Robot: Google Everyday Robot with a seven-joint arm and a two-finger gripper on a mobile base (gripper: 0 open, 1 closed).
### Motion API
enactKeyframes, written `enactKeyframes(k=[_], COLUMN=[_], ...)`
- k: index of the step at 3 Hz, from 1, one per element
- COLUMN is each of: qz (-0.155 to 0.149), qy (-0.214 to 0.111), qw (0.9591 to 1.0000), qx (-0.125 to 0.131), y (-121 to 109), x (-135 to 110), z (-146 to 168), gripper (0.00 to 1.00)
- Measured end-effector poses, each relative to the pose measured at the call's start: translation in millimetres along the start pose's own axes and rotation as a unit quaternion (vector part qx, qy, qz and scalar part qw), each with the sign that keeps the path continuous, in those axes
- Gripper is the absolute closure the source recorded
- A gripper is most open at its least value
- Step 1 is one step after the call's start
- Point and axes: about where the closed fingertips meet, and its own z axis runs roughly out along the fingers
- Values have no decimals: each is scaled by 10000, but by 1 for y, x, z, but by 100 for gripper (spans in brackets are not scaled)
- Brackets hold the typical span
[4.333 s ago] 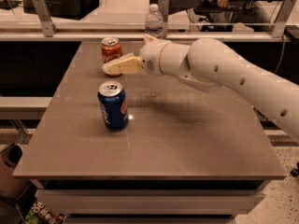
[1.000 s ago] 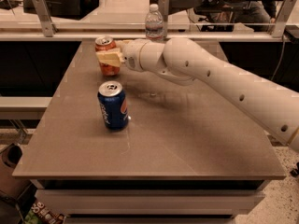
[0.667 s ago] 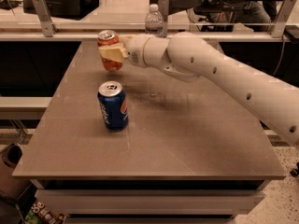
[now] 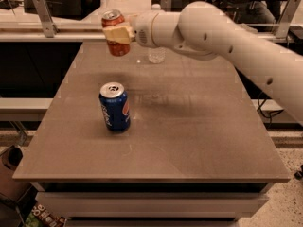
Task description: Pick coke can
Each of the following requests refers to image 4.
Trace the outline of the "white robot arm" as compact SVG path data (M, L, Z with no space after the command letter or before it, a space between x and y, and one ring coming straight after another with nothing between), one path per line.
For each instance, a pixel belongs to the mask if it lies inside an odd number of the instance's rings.
M103 33L112 42L165 47L201 61L221 56L303 124L303 56L245 30L207 2L180 12L145 11Z

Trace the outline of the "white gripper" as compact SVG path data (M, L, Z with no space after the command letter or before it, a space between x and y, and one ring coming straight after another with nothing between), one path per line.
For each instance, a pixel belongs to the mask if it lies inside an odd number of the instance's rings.
M135 41L148 48L156 48L152 36L152 27L155 18L159 12L149 10L138 14L129 14L125 17L125 21L130 26L107 26L103 29L103 34L107 41L119 44L130 44L134 39Z

